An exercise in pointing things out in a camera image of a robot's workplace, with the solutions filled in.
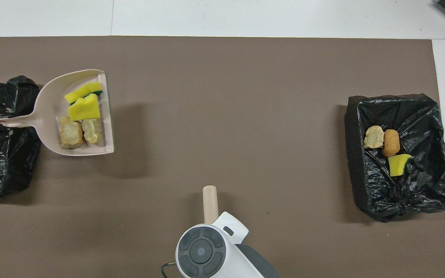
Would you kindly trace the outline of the beige plastic dustpan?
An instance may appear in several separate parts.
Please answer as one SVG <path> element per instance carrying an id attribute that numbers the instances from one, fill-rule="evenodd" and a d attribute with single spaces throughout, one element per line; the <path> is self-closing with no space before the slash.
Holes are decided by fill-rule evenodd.
<path id="1" fill-rule="evenodd" d="M 64 95 L 92 81 L 101 83 L 103 90 L 98 97 L 102 120 L 102 139 L 98 144 L 84 142 L 76 149 L 62 149 L 59 118 L 62 115 L 68 115 L 69 106 L 64 100 Z M 54 153 L 65 156 L 96 156 L 115 151 L 111 118 L 106 72 L 99 69 L 85 69 L 52 79 L 40 90 L 35 100 L 34 109 L 30 114 L 0 118 L 0 124 L 9 128 L 33 127 L 42 144 Z"/>

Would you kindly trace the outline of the pale beige sponge chunk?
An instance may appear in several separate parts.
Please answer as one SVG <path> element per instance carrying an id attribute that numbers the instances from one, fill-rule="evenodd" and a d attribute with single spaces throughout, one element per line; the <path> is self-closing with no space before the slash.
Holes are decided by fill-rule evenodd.
<path id="1" fill-rule="evenodd" d="M 101 119 L 83 119 L 82 130 L 85 141 L 89 144 L 98 144 L 102 139 Z"/>
<path id="2" fill-rule="evenodd" d="M 59 118 L 60 147 L 77 149 L 83 144 L 83 130 L 80 122 L 72 121 L 68 116 Z"/>
<path id="3" fill-rule="evenodd" d="M 372 125 L 365 132 L 364 148 L 377 149 L 384 146 L 384 131 L 379 125 Z"/>

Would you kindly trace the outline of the green and yellow sponge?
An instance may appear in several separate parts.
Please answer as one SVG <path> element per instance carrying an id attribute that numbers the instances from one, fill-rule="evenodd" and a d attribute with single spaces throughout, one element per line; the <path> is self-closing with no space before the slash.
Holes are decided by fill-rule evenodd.
<path id="1" fill-rule="evenodd" d="M 74 104 L 79 98 L 87 97 L 90 94 L 99 95 L 103 92 L 102 84 L 98 81 L 88 82 L 85 85 L 79 87 L 78 89 L 64 95 L 64 99 L 69 103 L 69 105 Z"/>

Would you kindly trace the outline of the yellow sponge block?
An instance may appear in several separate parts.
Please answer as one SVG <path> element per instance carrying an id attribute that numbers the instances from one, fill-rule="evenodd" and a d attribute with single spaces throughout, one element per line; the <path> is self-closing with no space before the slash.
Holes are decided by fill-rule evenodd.
<path id="1" fill-rule="evenodd" d="M 96 94 L 80 97 L 68 108 L 68 115 L 72 121 L 84 119 L 99 119 L 101 117 L 99 99 Z"/>

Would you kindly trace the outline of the beige hand brush black bristles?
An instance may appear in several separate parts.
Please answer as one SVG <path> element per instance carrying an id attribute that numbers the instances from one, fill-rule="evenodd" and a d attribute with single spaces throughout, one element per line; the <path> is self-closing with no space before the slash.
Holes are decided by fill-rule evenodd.
<path id="1" fill-rule="evenodd" d="M 211 225 L 219 217 L 217 188 L 215 185 L 205 185 L 202 189 L 204 223 Z"/>

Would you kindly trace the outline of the orange-brown sponge chunk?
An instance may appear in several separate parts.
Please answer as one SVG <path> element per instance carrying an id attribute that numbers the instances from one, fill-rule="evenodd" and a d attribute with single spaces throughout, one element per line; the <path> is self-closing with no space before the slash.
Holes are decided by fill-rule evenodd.
<path id="1" fill-rule="evenodd" d="M 391 157 L 396 155 L 400 151 L 400 149 L 401 147 L 398 132 L 394 129 L 385 130 L 382 154 L 385 157 Z"/>

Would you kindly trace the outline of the small notched yellow sponge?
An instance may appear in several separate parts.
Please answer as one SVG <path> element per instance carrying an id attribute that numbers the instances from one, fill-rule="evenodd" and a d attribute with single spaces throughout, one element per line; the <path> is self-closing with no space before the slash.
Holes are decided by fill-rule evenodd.
<path id="1" fill-rule="evenodd" d="M 412 158 L 409 154 L 399 154 L 388 157 L 389 176 L 402 176 L 408 160 Z"/>

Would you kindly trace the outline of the black bag lined bin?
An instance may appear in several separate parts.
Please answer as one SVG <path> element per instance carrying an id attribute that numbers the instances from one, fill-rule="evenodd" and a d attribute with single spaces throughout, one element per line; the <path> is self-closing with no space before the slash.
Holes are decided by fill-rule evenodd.
<path id="1" fill-rule="evenodd" d="M 412 156 L 402 176 L 389 175 L 382 148 L 364 148 L 372 125 L 398 132 L 396 155 Z M 424 94 L 350 97 L 345 138 L 354 201 L 364 213 L 387 223 L 408 211 L 445 211 L 445 142 L 437 102 Z"/>
<path id="2" fill-rule="evenodd" d="M 0 83 L 0 97 L 14 111 L 12 117 L 30 114 L 38 93 L 38 85 L 25 76 Z M 42 144 L 33 127 L 12 130 L 8 138 L 0 137 L 0 197 L 29 187 Z"/>

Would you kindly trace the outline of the brown table mat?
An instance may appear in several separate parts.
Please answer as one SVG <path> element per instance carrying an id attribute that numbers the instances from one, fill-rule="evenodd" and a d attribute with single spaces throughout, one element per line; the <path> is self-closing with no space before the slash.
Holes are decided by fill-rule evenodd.
<path id="1" fill-rule="evenodd" d="M 162 278 L 201 191 L 282 278 L 445 277 L 445 211 L 373 220 L 354 203 L 348 97 L 438 101 L 430 40 L 0 37 L 0 81 L 106 72 L 115 152 L 41 148 L 0 199 L 0 278 Z"/>

